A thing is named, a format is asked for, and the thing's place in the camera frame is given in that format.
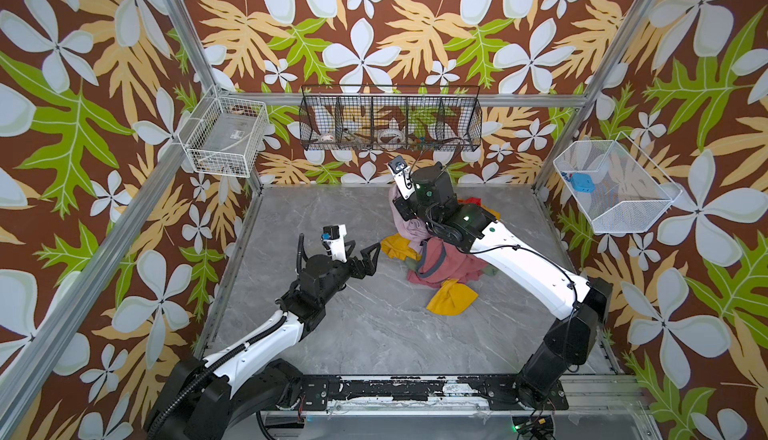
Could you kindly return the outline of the light pink ribbed cloth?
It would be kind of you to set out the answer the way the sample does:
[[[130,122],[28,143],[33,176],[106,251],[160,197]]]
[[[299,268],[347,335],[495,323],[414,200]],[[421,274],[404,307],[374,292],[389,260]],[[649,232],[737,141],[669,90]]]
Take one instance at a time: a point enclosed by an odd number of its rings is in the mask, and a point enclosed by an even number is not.
[[[425,223],[419,219],[404,220],[397,210],[394,201],[401,196],[396,186],[389,189],[389,206],[392,211],[393,221],[398,234],[409,241],[409,247],[420,254],[422,252],[422,243],[429,240],[432,235],[427,230]]]

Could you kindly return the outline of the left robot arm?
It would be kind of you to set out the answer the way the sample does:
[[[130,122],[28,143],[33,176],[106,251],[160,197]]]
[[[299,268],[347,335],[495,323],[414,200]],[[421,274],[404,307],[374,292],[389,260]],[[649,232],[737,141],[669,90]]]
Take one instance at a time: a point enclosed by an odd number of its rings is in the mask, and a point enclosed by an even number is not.
[[[377,270],[381,245],[355,256],[354,242],[344,235],[341,226],[324,228],[323,254],[308,256],[302,245],[297,247],[297,277],[265,323],[217,353],[174,367],[146,419],[147,438],[221,439],[242,419],[281,401],[299,400],[294,388],[302,374],[278,355],[319,326],[328,302],[348,280]]]

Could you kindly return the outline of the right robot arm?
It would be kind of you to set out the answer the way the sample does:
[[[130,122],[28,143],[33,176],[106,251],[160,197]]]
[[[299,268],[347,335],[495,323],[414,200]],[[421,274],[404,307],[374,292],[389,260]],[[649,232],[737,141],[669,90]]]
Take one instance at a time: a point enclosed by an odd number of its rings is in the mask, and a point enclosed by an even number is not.
[[[555,317],[541,345],[516,375],[518,401],[540,408],[560,377],[586,363],[608,317],[612,286],[565,270],[529,247],[481,206],[461,204],[442,164],[411,171],[398,156],[388,164],[403,220],[418,219],[437,238],[496,267]]]

